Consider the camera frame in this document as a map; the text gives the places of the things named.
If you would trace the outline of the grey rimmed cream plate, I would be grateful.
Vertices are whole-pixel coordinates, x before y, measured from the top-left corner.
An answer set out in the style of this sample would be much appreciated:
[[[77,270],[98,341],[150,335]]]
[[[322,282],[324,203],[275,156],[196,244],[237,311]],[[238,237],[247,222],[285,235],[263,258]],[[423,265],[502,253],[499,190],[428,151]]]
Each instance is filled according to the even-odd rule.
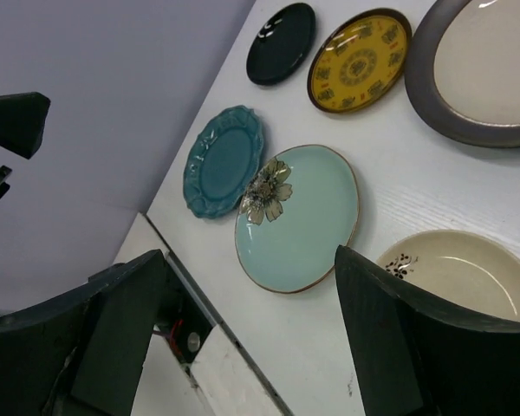
[[[406,60],[417,115],[458,142],[520,147],[520,1],[437,1]]]

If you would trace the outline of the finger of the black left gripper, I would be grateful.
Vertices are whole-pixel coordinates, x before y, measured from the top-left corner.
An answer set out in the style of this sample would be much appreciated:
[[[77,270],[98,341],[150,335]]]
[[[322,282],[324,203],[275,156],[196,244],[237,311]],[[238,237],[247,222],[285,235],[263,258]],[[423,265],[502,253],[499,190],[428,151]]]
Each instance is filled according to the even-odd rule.
[[[0,95],[0,147],[31,159],[42,144],[50,104],[38,92]]]

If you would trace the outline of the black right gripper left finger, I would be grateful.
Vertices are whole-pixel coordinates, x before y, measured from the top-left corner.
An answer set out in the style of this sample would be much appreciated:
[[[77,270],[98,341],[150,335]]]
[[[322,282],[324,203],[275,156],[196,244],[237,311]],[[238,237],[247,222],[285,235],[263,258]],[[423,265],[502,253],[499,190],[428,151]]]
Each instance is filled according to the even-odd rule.
[[[0,415],[128,415],[166,285],[160,250],[0,316]]]

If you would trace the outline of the yellow patterned plate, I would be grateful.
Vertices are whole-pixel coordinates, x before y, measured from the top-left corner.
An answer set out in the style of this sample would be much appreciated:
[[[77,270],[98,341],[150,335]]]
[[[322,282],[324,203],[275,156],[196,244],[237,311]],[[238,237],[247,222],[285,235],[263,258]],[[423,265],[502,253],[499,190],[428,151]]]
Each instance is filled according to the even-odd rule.
[[[318,49],[307,79],[311,103],[328,114],[369,107],[402,76],[413,31],[397,10],[378,8],[339,26]]]

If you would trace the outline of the teal scalloped plate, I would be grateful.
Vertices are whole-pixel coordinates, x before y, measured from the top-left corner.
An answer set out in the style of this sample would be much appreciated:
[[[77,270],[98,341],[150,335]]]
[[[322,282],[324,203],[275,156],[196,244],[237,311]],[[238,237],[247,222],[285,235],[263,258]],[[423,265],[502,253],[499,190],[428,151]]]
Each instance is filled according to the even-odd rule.
[[[188,153],[183,197],[197,218],[232,211],[263,157],[263,123],[254,110],[228,107],[207,122]]]

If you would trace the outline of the black glossy plate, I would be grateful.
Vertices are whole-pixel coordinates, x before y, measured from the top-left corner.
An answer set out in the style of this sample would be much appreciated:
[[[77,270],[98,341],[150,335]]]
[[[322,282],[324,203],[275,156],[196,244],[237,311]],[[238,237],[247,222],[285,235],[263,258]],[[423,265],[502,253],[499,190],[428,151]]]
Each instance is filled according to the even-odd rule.
[[[316,34],[314,9],[292,3],[279,10],[257,32],[247,59],[246,74],[259,86],[273,86],[293,75],[306,59]]]

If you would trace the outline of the cream bowl with black flowers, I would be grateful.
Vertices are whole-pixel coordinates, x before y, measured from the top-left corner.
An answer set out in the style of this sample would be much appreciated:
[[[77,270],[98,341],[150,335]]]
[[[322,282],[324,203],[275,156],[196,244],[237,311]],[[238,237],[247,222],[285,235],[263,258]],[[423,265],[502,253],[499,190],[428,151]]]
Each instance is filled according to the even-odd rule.
[[[520,259],[465,231],[424,231],[377,260],[388,273],[477,312],[520,322]]]

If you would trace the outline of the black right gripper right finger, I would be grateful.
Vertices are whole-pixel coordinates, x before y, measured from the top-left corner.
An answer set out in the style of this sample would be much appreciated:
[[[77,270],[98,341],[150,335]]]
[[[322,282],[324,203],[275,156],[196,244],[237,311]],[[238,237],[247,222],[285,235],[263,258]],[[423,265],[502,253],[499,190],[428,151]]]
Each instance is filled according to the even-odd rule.
[[[442,299],[339,246],[335,281],[367,415],[520,415],[520,322]]]

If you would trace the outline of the light blue flower plate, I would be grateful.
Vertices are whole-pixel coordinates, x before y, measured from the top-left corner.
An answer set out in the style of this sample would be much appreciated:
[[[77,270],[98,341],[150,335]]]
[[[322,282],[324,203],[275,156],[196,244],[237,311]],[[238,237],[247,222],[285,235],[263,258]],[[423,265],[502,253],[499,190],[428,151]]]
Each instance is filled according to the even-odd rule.
[[[280,294],[309,289],[334,268],[360,216],[352,166],[322,145],[291,147],[271,158],[247,186],[235,225],[247,277]]]

